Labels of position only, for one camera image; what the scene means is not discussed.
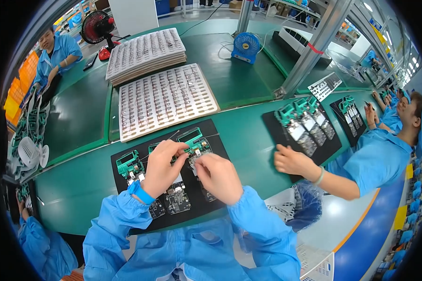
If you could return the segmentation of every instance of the stack of foam trays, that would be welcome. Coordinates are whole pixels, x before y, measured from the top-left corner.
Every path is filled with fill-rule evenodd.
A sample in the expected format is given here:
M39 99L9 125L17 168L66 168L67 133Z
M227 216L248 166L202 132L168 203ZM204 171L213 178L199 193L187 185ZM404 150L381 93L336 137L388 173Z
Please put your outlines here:
M185 63L185 51L176 28L133 38L111 51L106 79L116 86L149 72Z

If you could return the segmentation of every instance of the green workbench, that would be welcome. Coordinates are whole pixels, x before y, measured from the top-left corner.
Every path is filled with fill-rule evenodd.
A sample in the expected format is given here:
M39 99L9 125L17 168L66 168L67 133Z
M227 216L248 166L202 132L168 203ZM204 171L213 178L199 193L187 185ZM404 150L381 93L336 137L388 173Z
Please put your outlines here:
M195 23L163 26L137 36L170 27L176 27L181 34ZM44 206L37 203L45 227L85 235L90 220L98 216L102 199L117 194L111 155L207 118L213 120L242 183L253 186L261 198L266 199L293 184L289 176L276 172L273 167L275 143L261 119L263 113L290 102L268 102L273 101L272 90L282 84L284 73L278 67L278 61L269 59L268 52L259 53L254 65L230 59L230 52L221 47L226 44L222 43L224 41L232 42L230 33L236 26L237 20L209 20L189 30L182 36L182 41L186 47L187 63L199 64L221 109L240 108L166 128L127 143L116 141L119 139L118 90L104 80L106 63L97 59L90 70L83 72L82 61L63 76L52 101L45 133L45 144L50 147L50 164L58 165L46 168L35 177L37 195L45 203ZM261 35L274 27L270 23L250 22L248 31ZM271 47L271 55L281 57L281 50ZM283 63L288 62L284 56L281 59ZM313 77L307 77L309 84L329 73L331 71L328 70L312 72ZM345 87L351 87L350 81L344 83ZM373 102L370 90L350 94L355 97L360 109L365 100ZM336 116L329 111L329 104L345 95L333 93L323 102L343 145L338 153L347 149L349 144ZM223 213L225 210L215 211L174 227L197 223Z

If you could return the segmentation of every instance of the white fan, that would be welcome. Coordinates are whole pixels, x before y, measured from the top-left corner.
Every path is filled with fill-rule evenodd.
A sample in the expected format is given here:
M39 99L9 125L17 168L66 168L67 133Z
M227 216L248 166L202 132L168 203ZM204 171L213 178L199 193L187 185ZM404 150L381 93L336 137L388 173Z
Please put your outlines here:
M38 165L45 168L49 161L49 146L36 145L30 137L23 138L17 147L20 159L28 168L33 169Z

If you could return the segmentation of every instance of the black antistatic mat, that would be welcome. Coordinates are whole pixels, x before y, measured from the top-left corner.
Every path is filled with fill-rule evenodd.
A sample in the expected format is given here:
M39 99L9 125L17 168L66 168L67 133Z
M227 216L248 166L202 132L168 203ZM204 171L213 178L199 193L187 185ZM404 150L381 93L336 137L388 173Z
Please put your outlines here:
M356 146L356 144L358 143L358 139L360 138L360 136L364 133L364 131L366 131L367 126L366 123L364 122L363 118L361 118L361 120L363 120L363 125L360 126L358 128L358 130L356 130L356 137L353 137L351 131L350 131L350 127L346 122L346 119L344 118L343 113L339 110L339 103L343 101L343 99L341 98L338 101L335 101L334 103L330 104L331 108L334 111L334 115L336 115L336 117L338 118L339 123L341 124L341 126L343 127L344 132L346 133L346 136L349 140L350 143L350 147L354 147Z
M327 120L329 120L327 113L321 107L320 107L320 110L325 115ZM264 113L262 117L263 117L264 124L266 125L275 143L282 144L285 147L290 145L293 150L303 152L303 149L301 148L301 146L291 137L291 135L287 132L287 130L283 128L280 122L275 118L274 111ZM336 151L338 151L338 149L340 149L341 147L342 147L341 141L338 138L338 134L335 133L332 140L329 140L327 138L323 146L317 147L316 151L311 156L311 159L314 161L316 165L321 165L328 158L330 158ZM294 175L294 174L289 175L289 177L291 178L291 181L293 183L303 178L299 175Z
M211 119L207 119L207 120L186 126L184 128L181 128L180 132L178 132L172 138L172 140L176 141L176 138L179 135L195 127L200 128L200 131L202 132L202 135L204 137L214 135L217 133L217 130L214 126L213 121ZM121 151L111 156L111 165L113 166L114 181L116 182L118 193L121 193L122 191L127 190L128 185L124 177L119 175L119 173L117 172L116 160L119 159L125 153L132 151L133 149L136 149L139 152L139 158L142 159L148 155L149 145L168 139L174 133L175 131L171 131L161 137L154 138L148 142L138 144L132 148ZM229 160L228 154L225 151L224 145L222 141L220 140L219 136L213 136L206 139L208 140L208 143L214 154L217 154ZM145 158L142 160L145 169L147 169L147 163L144 163L144 162L146 162L147 159L148 158ZM166 227L178 224L180 222L185 222L192 218L203 216L205 214L208 214L209 212L225 207L225 204L219 200L214 200L213 202L207 202L205 200L205 196L202 193L202 188L200 187L200 184L197 181L197 177L194 176L193 172L188 167L189 167L189 162L186 160L185 165L182 167L180 173L181 173L181 177L183 178L183 183L185 184L185 192L188 195L189 201L191 203L191 209L188 211L184 211L184 212L173 214L173 215L170 215L169 213L166 212L165 215L154 219L147 229L136 229L136 228L132 229L130 231L131 235L147 233L147 232L158 230L161 228L166 228ZM158 199L161 201L164 208L167 210L167 207L164 205L165 195L162 194L161 196L158 197Z

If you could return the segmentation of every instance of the fluorescent light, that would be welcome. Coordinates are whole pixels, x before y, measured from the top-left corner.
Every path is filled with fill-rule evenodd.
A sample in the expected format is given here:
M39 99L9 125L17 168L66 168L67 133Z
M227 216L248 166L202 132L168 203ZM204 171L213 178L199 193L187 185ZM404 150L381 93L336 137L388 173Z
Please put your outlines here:
M366 9L368 9L369 11L371 11L371 12L373 12L372 11L372 8L369 6L369 5L367 5L366 3L364 3L364 6L366 7Z
M391 38L389 37L388 31L386 31L386 35L388 36L389 42L392 44Z

